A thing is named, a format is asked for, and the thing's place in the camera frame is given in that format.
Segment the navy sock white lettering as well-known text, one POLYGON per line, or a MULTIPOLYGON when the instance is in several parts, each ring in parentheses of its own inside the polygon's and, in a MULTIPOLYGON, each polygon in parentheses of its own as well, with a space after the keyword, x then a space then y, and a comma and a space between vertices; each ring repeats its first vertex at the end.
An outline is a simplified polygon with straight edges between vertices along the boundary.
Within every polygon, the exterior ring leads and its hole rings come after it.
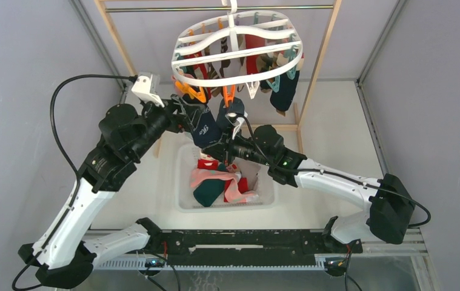
POLYGON ((194 128, 191 131, 191 136, 197 147, 203 149, 217 143, 221 139, 221 129, 217 125, 217 122, 208 107, 205 107, 203 111, 201 111, 201 115, 197 123, 193 125, 194 128))

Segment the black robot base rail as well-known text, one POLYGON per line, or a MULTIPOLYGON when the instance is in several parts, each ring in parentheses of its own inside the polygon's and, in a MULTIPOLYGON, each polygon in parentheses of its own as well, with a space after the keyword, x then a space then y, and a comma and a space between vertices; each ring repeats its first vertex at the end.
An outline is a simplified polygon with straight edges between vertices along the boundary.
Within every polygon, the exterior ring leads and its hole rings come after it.
POLYGON ((166 230, 141 221, 151 237, 136 253, 161 255, 175 267, 308 267, 317 256, 341 261, 363 252, 361 241, 341 243, 327 229, 166 230))

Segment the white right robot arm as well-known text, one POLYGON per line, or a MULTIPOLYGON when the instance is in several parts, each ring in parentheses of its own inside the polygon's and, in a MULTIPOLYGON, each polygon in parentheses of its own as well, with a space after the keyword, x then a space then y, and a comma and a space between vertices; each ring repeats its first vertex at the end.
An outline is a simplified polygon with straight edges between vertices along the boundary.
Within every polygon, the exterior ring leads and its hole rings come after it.
POLYGON ((226 164, 240 158, 268 166, 268 175, 279 184, 328 192, 359 207, 358 213, 328 222, 322 238, 330 252, 357 239, 401 244, 410 227, 416 203, 397 176, 367 178, 319 164, 287 148, 271 125, 257 127, 249 138, 224 133, 202 152, 226 164))

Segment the white round clip hanger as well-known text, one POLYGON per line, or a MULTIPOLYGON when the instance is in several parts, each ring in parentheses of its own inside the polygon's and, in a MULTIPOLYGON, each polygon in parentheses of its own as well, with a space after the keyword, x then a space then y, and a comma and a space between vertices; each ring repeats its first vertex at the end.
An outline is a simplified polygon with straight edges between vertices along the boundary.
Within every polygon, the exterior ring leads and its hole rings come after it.
POLYGON ((170 63, 175 79, 198 87, 245 84, 253 88, 267 79, 278 80, 283 74, 295 77, 304 56, 304 43, 288 16, 274 10, 238 10, 236 1, 229 3, 226 14, 193 24, 178 36, 170 63), (247 69, 216 79, 195 78, 185 72, 189 67, 260 56, 277 56, 281 62, 266 71, 247 69))

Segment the white plastic basket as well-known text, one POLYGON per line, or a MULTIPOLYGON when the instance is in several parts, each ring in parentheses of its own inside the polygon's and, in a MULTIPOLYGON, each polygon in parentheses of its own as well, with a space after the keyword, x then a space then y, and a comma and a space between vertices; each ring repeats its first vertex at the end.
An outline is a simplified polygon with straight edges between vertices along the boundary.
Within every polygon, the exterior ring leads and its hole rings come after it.
POLYGON ((278 186, 268 169, 236 158, 229 166, 201 156, 193 144, 179 148, 175 202, 183 212, 216 212, 273 207, 278 186))

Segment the navy blue sock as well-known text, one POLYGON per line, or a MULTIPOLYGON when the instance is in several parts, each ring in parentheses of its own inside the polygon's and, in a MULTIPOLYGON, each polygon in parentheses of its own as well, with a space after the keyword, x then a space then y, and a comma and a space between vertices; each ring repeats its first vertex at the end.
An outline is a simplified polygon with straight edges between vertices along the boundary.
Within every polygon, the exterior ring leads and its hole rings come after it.
POLYGON ((233 101, 228 107, 226 106, 225 101, 223 99, 220 102, 220 105, 218 108, 216 123, 218 127, 224 132, 232 125, 227 115, 229 113, 235 113, 235 114, 238 113, 238 114, 243 115, 244 112, 245 112, 245 105, 241 99, 234 97, 233 101))

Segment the metal hanging rod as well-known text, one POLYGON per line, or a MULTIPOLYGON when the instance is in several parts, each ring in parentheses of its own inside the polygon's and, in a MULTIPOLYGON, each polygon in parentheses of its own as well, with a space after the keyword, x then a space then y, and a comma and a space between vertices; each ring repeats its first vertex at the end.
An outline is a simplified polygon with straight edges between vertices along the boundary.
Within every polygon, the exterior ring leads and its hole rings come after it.
MULTIPOLYGON (((237 11, 250 10, 330 10, 334 5, 283 5, 283 6, 241 6, 237 11)), ((105 8, 106 13, 143 13, 143 12, 200 12, 200 11, 224 11, 229 12, 229 7, 142 7, 142 8, 105 8)))

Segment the red and beige sock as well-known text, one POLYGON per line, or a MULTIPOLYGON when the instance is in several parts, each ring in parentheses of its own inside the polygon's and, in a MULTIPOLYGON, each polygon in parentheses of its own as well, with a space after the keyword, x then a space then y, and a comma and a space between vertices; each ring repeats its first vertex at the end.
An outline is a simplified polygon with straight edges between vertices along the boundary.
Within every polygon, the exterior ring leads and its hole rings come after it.
POLYGON ((217 170, 219 162, 217 160, 198 159, 197 168, 203 170, 217 170))

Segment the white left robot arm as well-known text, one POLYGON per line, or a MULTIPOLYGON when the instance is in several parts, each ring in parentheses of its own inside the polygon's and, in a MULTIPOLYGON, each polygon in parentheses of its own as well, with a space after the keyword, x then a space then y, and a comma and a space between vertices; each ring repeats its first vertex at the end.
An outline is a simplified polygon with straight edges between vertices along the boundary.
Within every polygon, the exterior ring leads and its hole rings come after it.
POLYGON ((161 248, 161 229, 148 218, 101 238, 86 240, 84 235, 162 134, 191 132, 205 110, 204 104, 189 104, 174 95, 163 105, 145 102, 141 113, 130 104, 107 111, 99 122, 100 141, 74 169, 76 180, 66 203, 38 241, 19 249, 25 265, 37 268, 40 286, 72 289, 119 255, 161 248))

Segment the navy sock striped cuff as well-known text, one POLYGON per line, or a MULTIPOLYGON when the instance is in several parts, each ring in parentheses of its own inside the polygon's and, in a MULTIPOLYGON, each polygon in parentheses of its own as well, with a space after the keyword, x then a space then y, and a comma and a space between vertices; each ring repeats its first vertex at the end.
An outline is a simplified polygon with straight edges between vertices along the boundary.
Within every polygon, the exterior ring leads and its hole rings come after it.
POLYGON ((290 79, 286 73, 280 76, 279 90, 272 92, 270 96, 270 103, 278 113, 284 115, 289 110, 296 94, 299 76, 299 70, 296 71, 293 79, 290 79))

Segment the wooden hanging rack frame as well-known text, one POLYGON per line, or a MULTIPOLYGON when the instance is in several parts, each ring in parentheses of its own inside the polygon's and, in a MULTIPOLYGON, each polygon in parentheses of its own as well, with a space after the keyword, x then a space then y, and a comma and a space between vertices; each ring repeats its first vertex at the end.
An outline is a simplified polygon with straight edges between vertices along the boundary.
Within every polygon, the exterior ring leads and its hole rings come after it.
MULTIPOLYGON (((112 17, 108 15, 109 13, 106 13, 104 11, 104 9, 107 8, 106 5, 104 4, 105 2, 116 2, 116 1, 95 1, 95 4, 96 4, 101 16, 104 19, 104 22, 105 22, 105 24, 106 24, 106 26, 107 26, 107 28, 108 28, 108 30, 109 30, 114 42, 115 42, 115 44, 116 44, 116 46, 117 46, 117 48, 119 50, 119 53, 121 54, 121 56, 123 58, 123 61, 125 62, 125 65, 127 66, 129 72, 134 75, 134 74, 137 73, 137 71, 135 69, 135 66, 134 66, 132 60, 130 59, 129 53, 128 53, 125 45, 122 43, 121 37, 119 35, 119 32, 117 31, 117 28, 115 26, 115 23, 113 22, 112 17)), ((221 1, 222 7, 229 7, 230 8, 230 3, 229 2, 230 1, 221 1)), ((331 4, 331 5, 334 5, 335 7, 333 9, 330 9, 332 12, 330 13, 330 17, 328 19, 327 27, 325 29, 325 32, 324 32, 324 35, 323 35, 323 38, 322 38, 322 41, 321 41, 318 56, 316 58, 315 66, 314 66, 313 73, 312 73, 312 78, 310 80, 310 85, 309 85, 308 90, 307 90, 307 94, 306 94, 305 101, 304 101, 304 104, 303 104, 302 109, 301 109, 301 113, 298 110, 297 104, 295 104, 295 106, 294 106, 295 120, 296 120, 297 123, 296 124, 273 124, 272 125, 277 130, 295 130, 296 131, 296 136, 297 136, 297 139, 298 139, 297 140, 298 149, 301 151, 301 153, 303 153, 301 128, 302 128, 302 122, 303 122, 303 117, 304 117, 305 106, 307 104, 309 104, 310 95, 313 93, 313 90, 315 89, 315 84, 317 82, 319 71, 320 71, 321 66, 322 66, 322 60, 324 59, 324 55, 326 53, 326 50, 327 50, 327 47, 328 47, 328 44, 329 44, 329 40, 330 40, 332 31, 333 31, 333 28, 334 28, 334 25, 335 25, 335 22, 336 22, 336 18, 337 18, 339 9, 341 7, 341 2, 342 1, 333 1, 333 4, 331 4)), ((276 90, 276 92, 278 91, 277 87, 278 87, 278 84, 280 83, 279 79, 270 84, 272 90, 276 90)), ((206 96, 203 94, 204 93, 203 89, 206 89, 208 87, 198 87, 198 86, 188 85, 186 83, 179 82, 177 80, 175 82, 177 82, 178 84, 181 85, 179 89, 186 89, 185 92, 187 92, 187 93, 194 92, 193 96, 194 96, 195 99, 197 98, 200 101, 203 101, 205 99, 207 100, 206 96)), ((253 99, 255 97, 255 95, 256 95, 256 92, 259 89, 259 85, 257 87, 253 87, 253 88, 250 88, 247 85, 245 85, 245 86, 247 87, 247 90, 248 90, 250 98, 253 99)), ((231 104, 231 102, 233 101, 234 97, 235 97, 235 92, 236 92, 237 85, 228 85, 228 86, 223 86, 221 88, 222 88, 222 95, 223 95, 223 99, 225 101, 225 104, 226 104, 226 106, 229 106, 231 104)))

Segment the dark teal sock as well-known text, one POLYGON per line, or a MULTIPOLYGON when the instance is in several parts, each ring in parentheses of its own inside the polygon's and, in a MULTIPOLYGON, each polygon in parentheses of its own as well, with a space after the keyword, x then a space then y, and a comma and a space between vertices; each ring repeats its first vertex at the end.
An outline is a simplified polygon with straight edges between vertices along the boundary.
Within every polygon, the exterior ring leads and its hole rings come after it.
MULTIPOLYGON (((227 172, 225 165, 219 164, 216 171, 227 172)), ((206 179, 193 191, 195 200, 203 207, 210 207, 225 189, 225 181, 220 179, 206 179)))

